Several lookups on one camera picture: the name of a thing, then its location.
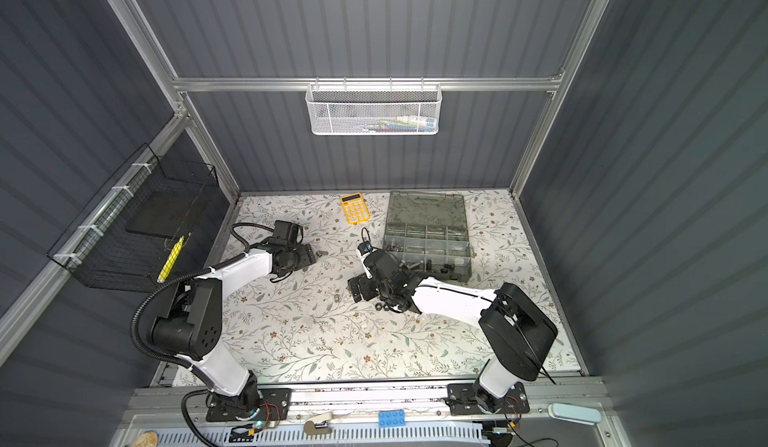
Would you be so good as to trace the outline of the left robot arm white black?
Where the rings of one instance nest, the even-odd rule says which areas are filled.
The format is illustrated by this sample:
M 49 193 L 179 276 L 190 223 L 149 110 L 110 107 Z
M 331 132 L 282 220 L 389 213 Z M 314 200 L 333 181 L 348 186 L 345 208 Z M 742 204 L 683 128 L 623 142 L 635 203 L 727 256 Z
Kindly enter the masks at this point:
M 239 226 L 234 224 L 231 233 L 243 252 L 163 282 L 134 314 L 131 335 L 145 354 L 188 370 L 210 393 L 253 410 L 260 403 L 256 377 L 222 340 L 224 301 L 259 278 L 285 280 L 313 265 L 316 257 L 296 223 L 276 221 L 263 228 L 268 236 L 255 243 L 236 233 Z

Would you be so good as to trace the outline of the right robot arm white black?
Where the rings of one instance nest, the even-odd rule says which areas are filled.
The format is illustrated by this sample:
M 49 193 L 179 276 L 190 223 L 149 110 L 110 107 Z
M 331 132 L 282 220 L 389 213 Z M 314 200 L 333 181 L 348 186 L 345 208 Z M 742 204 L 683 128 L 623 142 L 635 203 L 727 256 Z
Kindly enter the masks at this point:
M 544 363 L 558 329 L 519 286 L 483 290 L 449 284 L 406 267 L 368 241 L 358 245 L 357 254 L 364 272 L 347 282 L 354 301 L 376 299 L 380 310 L 438 315 L 482 332 L 493 356 L 473 384 L 471 399 L 481 411 L 499 412 L 517 384 L 549 375 Z

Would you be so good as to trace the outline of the green transparent compartment organizer box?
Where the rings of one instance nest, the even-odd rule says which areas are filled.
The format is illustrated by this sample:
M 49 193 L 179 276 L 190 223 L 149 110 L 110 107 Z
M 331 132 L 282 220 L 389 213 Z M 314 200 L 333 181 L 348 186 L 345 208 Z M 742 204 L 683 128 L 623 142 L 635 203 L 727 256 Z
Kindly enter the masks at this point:
M 472 249 L 463 196 L 445 193 L 393 192 L 389 197 L 384 249 L 407 266 L 434 258 L 455 266 L 441 281 L 466 283 L 472 275 Z

